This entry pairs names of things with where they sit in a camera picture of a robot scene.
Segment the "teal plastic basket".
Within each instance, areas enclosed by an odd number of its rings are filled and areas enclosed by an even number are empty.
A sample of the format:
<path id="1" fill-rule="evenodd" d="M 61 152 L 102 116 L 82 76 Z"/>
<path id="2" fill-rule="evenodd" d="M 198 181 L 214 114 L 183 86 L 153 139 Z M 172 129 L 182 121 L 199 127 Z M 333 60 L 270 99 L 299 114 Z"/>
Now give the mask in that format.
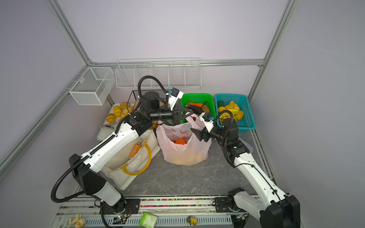
<path id="1" fill-rule="evenodd" d="M 252 114 L 250 103 L 245 95 L 238 94 L 216 94 L 215 95 L 215 107 L 218 111 L 218 102 L 224 102 L 224 105 L 228 105 L 230 102 L 234 102 L 238 105 L 241 111 L 244 112 L 243 118 L 237 121 L 239 133 L 246 133 L 249 130 L 256 128 L 256 123 Z"/>

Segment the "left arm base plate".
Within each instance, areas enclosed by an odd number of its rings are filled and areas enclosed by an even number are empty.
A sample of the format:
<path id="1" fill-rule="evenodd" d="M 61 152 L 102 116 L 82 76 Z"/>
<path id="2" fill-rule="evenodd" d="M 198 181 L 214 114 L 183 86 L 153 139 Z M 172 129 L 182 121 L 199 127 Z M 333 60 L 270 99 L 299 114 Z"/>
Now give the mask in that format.
<path id="1" fill-rule="evenodd" d="M 118 214 L 138 214 L 140 208 L 141 199 L 131 198 L 119 201 L 114 206 L 109 206 L 105 202 L 101 203 L 101 209 L 105 215 L 118 215 Z"/>

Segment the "orange carrot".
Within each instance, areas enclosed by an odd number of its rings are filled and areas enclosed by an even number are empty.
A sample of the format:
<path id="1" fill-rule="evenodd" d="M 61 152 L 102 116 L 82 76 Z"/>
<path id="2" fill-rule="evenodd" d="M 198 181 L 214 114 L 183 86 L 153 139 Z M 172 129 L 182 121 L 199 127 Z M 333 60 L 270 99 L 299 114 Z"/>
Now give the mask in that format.
<path id="1" fill-rule="evenodd" d="M 187 103 L 187 105 L 195 106 L 201 108 L 203 106 L 202 103 Z"/>

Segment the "croissant bread right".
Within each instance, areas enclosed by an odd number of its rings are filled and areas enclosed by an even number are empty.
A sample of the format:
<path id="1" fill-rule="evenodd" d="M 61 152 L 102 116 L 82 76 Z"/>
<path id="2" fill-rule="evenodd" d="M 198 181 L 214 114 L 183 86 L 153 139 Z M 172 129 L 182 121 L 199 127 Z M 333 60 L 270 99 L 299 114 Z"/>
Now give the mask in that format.
<path id="1" fill-rule="evenodd" d="M 131 104 L 131 103 L 128 103 L 128 102 L 123 102 L 119 105 L 119 107 L 121 108 L 122 110 L 122 113 L 121 113 L 121 116 L 120 116 L 120 119 L 123 119 L 124 117 L 126 117 L 127 115 L 131 114 L 132 111 L 135 109 L 135 104 Z"/>

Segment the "croissant bread front left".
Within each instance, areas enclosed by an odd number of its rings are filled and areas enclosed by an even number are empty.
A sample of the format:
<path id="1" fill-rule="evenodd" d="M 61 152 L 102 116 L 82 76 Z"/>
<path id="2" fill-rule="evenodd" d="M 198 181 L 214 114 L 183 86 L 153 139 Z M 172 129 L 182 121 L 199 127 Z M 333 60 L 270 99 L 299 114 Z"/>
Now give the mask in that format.
<path id="1" fill-rule="evenodd" d="M 108 114 L 106 116 L 107 123 L 111 124 L 114 123 L 117 120 L 116 116 L 114 114 Z"/>

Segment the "orange fruit front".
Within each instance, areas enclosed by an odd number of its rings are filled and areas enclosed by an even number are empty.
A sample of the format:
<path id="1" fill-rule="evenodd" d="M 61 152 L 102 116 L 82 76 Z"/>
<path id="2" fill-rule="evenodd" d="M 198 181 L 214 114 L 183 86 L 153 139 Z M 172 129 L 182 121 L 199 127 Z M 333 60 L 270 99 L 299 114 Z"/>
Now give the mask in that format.
<path id="1" fill-rule="evenodd" d="M 187 141 L 184 138 L 180 138 L 180 139 L 176 140 L 175 144 L 185 145 L 185 144 L 187 144 Z"/>

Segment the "white canvas tote bag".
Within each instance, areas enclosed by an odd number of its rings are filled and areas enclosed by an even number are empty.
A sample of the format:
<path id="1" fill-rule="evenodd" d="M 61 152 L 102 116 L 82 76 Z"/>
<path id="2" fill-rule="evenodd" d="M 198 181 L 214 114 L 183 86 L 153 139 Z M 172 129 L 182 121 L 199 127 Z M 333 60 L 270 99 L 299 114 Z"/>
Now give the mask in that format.
<path id="1" fill-rule="evenodd" d="M 136 143 L 147 143 L 147 147 L 142 147 L 136 155 L 129 157 Z M 124 191 L 132 181 L 148 168 L 151 161 L 161 150 L 155 132 L 147 130 L 141 137 L 128 143 L 109 160 L 102 168 L 102 173 L 119 190 Z"/>

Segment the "green plastic basket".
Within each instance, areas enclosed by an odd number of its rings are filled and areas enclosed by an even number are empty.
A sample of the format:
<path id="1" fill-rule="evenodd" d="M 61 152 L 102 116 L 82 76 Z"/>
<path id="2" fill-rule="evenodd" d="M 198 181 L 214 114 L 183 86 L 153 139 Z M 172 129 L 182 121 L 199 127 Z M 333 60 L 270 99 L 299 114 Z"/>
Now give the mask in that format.
<path id="1" fill-rule="evenodd" d="M 214 98 L 210 94 L 206 93 L 184 94 L 183 97 L 181 98 L 181 106 L 185 106 L 187 103 L 201 103 L 207 105 L 211 111 L 211 115 L 213 117 L 217 116 Z"/>

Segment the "orange soda can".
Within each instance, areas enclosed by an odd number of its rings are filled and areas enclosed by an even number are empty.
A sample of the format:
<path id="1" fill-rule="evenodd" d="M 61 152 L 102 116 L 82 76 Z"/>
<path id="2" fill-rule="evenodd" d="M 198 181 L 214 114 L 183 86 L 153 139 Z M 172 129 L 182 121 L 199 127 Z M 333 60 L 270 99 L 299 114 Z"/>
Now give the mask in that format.
<path id="1" fill-rule="evenodd" d="M 129 159 L 132 159 L 133 157 L 135 157 L 141 148 L 142 148 L 142 143 L 141 143 L 141 142 L 137 142 L 137 143 L 133 146 L 133 148 L 132 148 L 132 150 L 131 150 L 131 152 L 130 152 L 130 154 L 129 154 L 128 158 L 129 158 Z"/>

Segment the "dark purple eggplant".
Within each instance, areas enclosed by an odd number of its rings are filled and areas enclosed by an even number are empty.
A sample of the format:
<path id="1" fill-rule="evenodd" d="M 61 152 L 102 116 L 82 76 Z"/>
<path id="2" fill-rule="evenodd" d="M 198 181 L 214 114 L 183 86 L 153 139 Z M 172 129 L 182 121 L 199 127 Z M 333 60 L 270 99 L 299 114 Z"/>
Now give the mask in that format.
<path id="1" fill-rule="evenodd" d="M 195 114 L 198 114 L 198 115 L 200 115 L 203 112 L 203 110 L 200 107 L 193 106 L 191 104 L 187 104 L 186 107 L 188 109 L 191 109 Z"/>

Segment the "white bread tray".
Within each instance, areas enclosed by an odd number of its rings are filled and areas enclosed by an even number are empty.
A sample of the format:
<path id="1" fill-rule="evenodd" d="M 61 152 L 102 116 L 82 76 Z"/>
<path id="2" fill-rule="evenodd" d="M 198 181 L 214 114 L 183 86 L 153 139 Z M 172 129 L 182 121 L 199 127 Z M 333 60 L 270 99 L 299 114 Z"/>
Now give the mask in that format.
<path id="1" fill-rule="evenodd" d="M 114 106 L 119 106 L 120 104 L 114 104 L 112 107 L 111 107 L 111 109 L 110 109 L 110 111 L 109 111 L 109 113 L 108 114 L 114 114 L 113 113 L 113 107 Z M 103 140 L 105 140 L 110 134 L 112 134 L 112 132 L 114 132 L 115 131 L 115 129 L 110 129 L 110 128 L 103 128 L 103 129 L 100 129 L 100 131 L 99 131 L 99 133 L 98 133 L 98 135 L 97 135 L 97 140 L 98 141 L 103 141 Z"/>

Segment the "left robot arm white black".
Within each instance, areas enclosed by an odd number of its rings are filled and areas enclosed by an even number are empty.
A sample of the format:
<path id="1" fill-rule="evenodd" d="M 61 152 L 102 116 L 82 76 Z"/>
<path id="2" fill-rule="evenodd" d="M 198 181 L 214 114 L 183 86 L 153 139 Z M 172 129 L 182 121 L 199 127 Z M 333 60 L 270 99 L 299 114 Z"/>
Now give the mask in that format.
<path id="1" fill-rule="evenodd" d="M 141 85 L 146 79 L 151 79 L 160 86 L 166 96 L 165 100 L 154 91 L 142 94 Z M 70 168 L 61 175 L 51 190 L 50 198 L 53 202 L 62 203 L 86 194 L 110 206 L 114 213 L 125 210 L 127 206 L 125 197 L 100 175 L 102 168 L 125 146 L 149 130 L 155 121 L 171 120 L 173 124 L 180 124 L 182 120 L 192 115 L 188 109 L 176 105 L 183 97 L 183 92 L 175 87 L 166 90 L 153 76 L 142 77 L 137 89 L 139 95 L 137 106 L 118 122 L 115 131 L 88 152 L 81 156 L 74 154 L 70 157 Z M 82 191 L 60 199 L 56 196 L 57 190 L 70 173 Z"/>

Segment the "grey oval pad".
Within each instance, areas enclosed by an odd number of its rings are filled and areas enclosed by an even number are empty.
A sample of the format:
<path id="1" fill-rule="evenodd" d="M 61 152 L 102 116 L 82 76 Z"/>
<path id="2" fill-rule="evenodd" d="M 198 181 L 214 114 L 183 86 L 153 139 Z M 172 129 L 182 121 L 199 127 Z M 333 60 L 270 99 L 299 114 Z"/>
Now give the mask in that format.
<path id="1" fill-rule="evenodd" d="M 253 153 L 254 152 L 254 149 L 253 149 L 253 147 L 248 143 L 248 142 L 246 142 L 245 140 L 243 140 L 242 138 L 240 138 L 239 137 L 239 140 L 241 140 L 242 141 L 242 143 L 248 148 L 248 150 L 249 150 L 249 152 L 250 153 Z"/>

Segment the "green small box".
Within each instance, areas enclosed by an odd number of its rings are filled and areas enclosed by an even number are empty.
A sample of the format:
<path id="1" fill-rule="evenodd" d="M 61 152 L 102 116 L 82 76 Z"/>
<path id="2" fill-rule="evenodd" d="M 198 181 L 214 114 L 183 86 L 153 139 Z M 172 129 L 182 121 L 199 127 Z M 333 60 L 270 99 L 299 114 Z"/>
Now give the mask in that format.
<path id="1" fill-rule="evenodd" d="M 157 221 L 157 216 L 144 212 L 140 219 L 139 225 L 144 228 L 155 228 Z"/>

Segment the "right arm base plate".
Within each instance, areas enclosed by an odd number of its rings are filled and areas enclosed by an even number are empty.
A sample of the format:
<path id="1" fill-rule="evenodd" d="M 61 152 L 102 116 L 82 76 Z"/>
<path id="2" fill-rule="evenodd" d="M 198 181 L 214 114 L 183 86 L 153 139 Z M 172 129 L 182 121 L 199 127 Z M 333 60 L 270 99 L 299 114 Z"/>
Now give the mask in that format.
<path id="1" fill-rule="evenodd" d="M 216 212 L 218 213 L 228 213 L 228 212 L 234 212 L 234 213 L 241 213 L 246 212 L 243 209 L 238 208 L 235 204 L 233 199 L 230 196 L 226 197 L 216 197 L 214 198 L 214 201 L 212 205 L 215 207 Z"/>

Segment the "brown potato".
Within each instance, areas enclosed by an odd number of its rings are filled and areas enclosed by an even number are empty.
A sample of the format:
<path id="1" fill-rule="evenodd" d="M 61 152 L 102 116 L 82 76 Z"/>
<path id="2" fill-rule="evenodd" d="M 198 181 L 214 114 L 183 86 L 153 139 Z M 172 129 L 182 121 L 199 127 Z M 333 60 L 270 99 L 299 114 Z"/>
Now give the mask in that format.
<path id="1" fill-rule="evenodd" d="M 203 105 L 201 107 L 201 109 L 202 109 L 202 112 L 204 112 L 204 113 L 209 113 L 210 112 L 210 108 L 207 105 Z"/>

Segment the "pink plastic grocery bag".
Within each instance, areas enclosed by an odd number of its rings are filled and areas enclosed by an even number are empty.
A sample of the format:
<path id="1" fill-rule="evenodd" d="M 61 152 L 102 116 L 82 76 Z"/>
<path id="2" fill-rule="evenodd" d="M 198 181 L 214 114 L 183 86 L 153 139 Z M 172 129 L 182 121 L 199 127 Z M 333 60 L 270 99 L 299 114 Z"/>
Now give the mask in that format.
<path id="1" fill-rule="evenodd" d="M 191 128 L 202 130 L 204 123 L 199 116 L 193 114 L 187 118 L 187 123 L 175 126 L 166 124 L 158 126 L 156 130 L 157 140 L 165 161 L 176 165 L 195 165 L 208 158 L 208 151 L 212 145 L 212 140 L 208 142 L 199 141 Z M 175 144 L 176 140 L 184 138 L 185 145 Z"/>

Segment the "small yellow round toy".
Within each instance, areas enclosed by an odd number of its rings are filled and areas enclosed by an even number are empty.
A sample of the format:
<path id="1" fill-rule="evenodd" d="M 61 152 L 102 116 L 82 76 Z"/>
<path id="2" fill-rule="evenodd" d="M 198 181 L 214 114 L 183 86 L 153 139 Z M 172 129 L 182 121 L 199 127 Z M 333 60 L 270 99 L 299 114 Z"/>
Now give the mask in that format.
<path id="1" fill-rule="evenodd" d="M 189 216 L 189 217 L 186 219 L 186 222 L 187 222 L 189 225 L 196 226 L 196 225 L 197 225 L 197 218 L 196 218 L 196 217 L 194 217 L 194 216 Z"/>

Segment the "croissant bread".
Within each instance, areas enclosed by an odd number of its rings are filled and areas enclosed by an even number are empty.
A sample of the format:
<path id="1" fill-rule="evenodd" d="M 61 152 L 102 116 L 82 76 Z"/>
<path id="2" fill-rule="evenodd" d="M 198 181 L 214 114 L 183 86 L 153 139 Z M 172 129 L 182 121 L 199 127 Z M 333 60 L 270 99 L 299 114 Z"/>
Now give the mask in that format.
<path id="1" fill-rule="evenodd" d="M 119 105 L 119 107 L 121 108 L 122 110 L 122 113 L 121 113 L 121 116 L 120 116 L 120 119 L 123 119 L 124 117 L 126 117 L 127 115 L 131 114 L 132 111 L 135 109 L 135 104 L 131 104 L 131 103 L 128 103 L 128 102 L 123 102 Z"/>
<path id="2" fill-rule="evenodd" d="M 114 123 L 117 120 L 116 116 L 114 114 L 108 114 L 106 116 L 107 123 L 111 124 Z"/>
<path id="3" fill-rule="evenodd" d="M 114 106 L 113 107 L 113 113 L 115 115 L 116 118 L 119 118 L 122 114 L 122 109 L 119 106 Z"/>

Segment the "yellow banana bunch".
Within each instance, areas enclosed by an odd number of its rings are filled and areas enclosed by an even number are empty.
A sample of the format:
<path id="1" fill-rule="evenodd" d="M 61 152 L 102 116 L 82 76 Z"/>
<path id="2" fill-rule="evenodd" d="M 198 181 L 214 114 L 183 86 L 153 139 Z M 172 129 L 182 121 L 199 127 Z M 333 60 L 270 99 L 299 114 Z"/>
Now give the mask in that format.
<path id="1" fill-rule="evenodd" d="M 218 107 L 218 112 L 221 113 L 224 110 L 228 110 L 233 114 L 233 118 L 238 121 L 241 120 L 244 117 L 244 112 L 238 107 L 238 105 L 231 101 L 228 105 L 223 106 L 222 104 Z"/>

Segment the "yellow toy banana pieces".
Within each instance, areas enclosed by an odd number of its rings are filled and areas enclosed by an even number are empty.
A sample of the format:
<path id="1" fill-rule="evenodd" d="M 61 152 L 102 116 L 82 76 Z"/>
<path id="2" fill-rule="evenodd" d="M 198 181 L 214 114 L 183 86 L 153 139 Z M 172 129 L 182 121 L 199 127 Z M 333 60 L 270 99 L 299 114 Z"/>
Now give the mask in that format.
<path id="1" fill-rule="evenodd" d="M 75 228 L 82 228 L 86 224 L 86 220 L 82 218 L 81 214 L 77 214 L 74 219 L 69 218 L 68 219 L 68 228 L 71 226 L 74 226 Z"/>

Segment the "white mesh wall box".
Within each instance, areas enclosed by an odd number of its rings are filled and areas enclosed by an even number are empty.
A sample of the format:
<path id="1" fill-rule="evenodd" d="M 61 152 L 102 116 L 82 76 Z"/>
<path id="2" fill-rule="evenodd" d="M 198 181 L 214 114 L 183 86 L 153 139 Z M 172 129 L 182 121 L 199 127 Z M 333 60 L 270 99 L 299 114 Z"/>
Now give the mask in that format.
<path id="1" fill-rule="evenodd" d="M 78 105 L 101 106 L 115 82 L 116 76 L 112 68 L 89 66 L 83 69 L 69 93 Z"/>

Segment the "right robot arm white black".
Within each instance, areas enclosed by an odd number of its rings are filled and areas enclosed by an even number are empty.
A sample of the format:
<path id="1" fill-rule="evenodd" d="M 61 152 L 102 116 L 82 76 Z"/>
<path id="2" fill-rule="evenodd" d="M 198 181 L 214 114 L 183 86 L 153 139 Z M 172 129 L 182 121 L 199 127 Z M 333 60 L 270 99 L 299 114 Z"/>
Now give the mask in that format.
<path id="1" fill-rule="evenodd" d="M 257 219 L 263 228 L 299 228 L 300 203 L 298 199 L 282 191 L 260 168 L 248 147 L 238 136 L 239 129 L 231 111 L 224 110 L 230 118 L 220 126 L 218 118 L 210 113 L 201 113 L 199 118 L 205 127 L 192 129 L 199 141 L 215 139 L 221 147 L 228 164 L 240 170 L 254 188 L 259 198 L 250 196 L 242 188 L 231 191 L 230 208 L 244 210 Z"/>

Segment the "croissant bread middle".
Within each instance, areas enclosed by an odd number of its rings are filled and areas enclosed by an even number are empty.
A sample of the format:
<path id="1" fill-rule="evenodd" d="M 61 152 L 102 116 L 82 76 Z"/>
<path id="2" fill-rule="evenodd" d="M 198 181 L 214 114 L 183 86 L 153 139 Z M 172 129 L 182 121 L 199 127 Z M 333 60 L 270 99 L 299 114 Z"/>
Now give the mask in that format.
<path id="1" fill-rule="evenodd" d="M 113 107 L 113 113 L 115 115 L 116 118 L 119 118 L 122 114 L 122 109 L 119 106 L 114 106 Z"/>

